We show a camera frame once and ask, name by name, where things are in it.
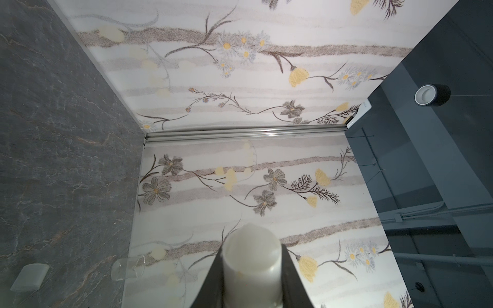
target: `black cylindrical fixture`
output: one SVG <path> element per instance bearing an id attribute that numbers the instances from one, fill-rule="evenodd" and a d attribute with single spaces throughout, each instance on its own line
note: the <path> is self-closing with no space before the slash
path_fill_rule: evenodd
<path id="1" fill-rule="evenodd" d="M 414 95 L 419 106 L 441 106 L 450 98 L 450 88 L 444 84 L 425 84 Z"/>

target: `gray flower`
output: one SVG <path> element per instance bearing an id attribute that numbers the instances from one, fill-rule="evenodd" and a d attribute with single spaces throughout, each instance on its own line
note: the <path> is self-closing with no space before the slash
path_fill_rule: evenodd
<path id="1" fill-rule="evenodd" d="M 284 104 L 282 104 L 286 109 L 281 111 L 281 114 L 283 115 L 286 115 L 287 114 L 287 117 L 288 118 L 295 118 L 295 117 L 299 117 L 301 115 L 301 113 L 303 112 L 303 110 L 305 110 L 304 107 L 302 107 L 301 105 L 297 105 L 296 107 L 294 106 L 294 101 L 290 101 L 290 102 L 285 102 Z"/>
<path id="2" fill-rule="evenodd" d="M 258 205 L 253 208 L 253 211 L 255 212 L 255 214 L 260 214 L 260 216 L 265 215 L 266 207 L 269 210 L 272 210 L 272 208 L 275 207 L 277 204 L 274 193 L 267 190 L 264 190 L 262 192 L 262 196 L 253 196 L 253 198 L 258 203 Z"/>
<path id="3" fill-rule="evenodd" d="M 281 169 L 277 169 L 276 172 L 272 171 L 272 169 L 268 169 L 267 172 L 269 174 L 264 175 L 264 180 L 269 182 L 269 189 L 274 191 L 277 190 L 277 183 L 279 185 L 284 186 L 287 184 L 287 181 L 284 179 L 286 175 Z"/>
<path id="4" fill-rule="evenodd" d="M 170 159 L 169 156 L 165 154 L 164 158 L 159 159 L 159 164 L 164 165 L 162 175 L 166 175 L 170 172 L 172 175 L 177 175 L 183 170 L 182 160 L 182 158 L 176 156 L 173 156 L 173 159 Z"/>
<path id="5" fill-rule="evenodd" d="M 152 205 L 154 201 L 164 202 L 170 198 L 169 191 L 171 191 L 171 184 L 166 179 L 159 181 L 157 177 L 153 176 L 151 183 L 142 184 L 142 190 L 145 191 L 144 203 Z"/>
<path id="6" fill-rule="evenodd" d="M 296 124 L 296 125 L 303 125 L 303 124 L 308 124 L 309 121 L 308 120 L 304 120 L 303 121 L 303 118 L 296 118 L 293 120 L 293 124 Z"/>

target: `floral wallpaper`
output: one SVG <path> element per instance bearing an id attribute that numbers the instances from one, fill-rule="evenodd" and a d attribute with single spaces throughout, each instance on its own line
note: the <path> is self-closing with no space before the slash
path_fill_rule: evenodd
<path id="1" fill-rule="evenodd" d="M 55 0 L 147 132 L 345 123 L 457 0 Z"/>
<path id="2" fill-rule="evenodd" d="M 123 307 L 189 307 L 246 223 L 288 247 L 321 307 L 413 307 L 343 133 L 147 145 Z"/>

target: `horizontal bar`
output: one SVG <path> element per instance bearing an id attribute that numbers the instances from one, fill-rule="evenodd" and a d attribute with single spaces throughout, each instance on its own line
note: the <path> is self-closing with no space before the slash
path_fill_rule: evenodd
<path id="1" fill-rule="evenodd" d="M 493 266 L 493 258 L 469 258 L 456 256 L 435 256 L 418 253 L 401 253 L 394 252 L 394 257 L 399 259 L 418 260 L 418 261 L 436 261 L 444 263 L 467 264 L 477 266 Z"/>
<path id="2" fill-rule="evenodd" d="M 166 142 L 181 140 L 201 140 L 218 138 L 238 138 L 238 137 L 268 137 L 285 136 L 292 134 L 311 134 L 327 132 L 345 132 L 344 124 L 323 124 L 306 126 L 288 127 L 262 127 L 262 128 L 239 128 L 228 130 L 207 130 L 207 131 L 181 131 L 181 132 L 161 132 L 148 133 L 145 137 L 147 142 Z"/>

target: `dark stone wall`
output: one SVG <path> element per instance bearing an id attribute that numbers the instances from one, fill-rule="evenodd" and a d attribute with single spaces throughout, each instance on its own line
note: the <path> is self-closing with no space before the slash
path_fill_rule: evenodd
<path id="1" fill-rule="evenodd" d="M 0 79 L 0 307 L 120 307 L 143 133 L 44 0 L 1 2 Z"/>

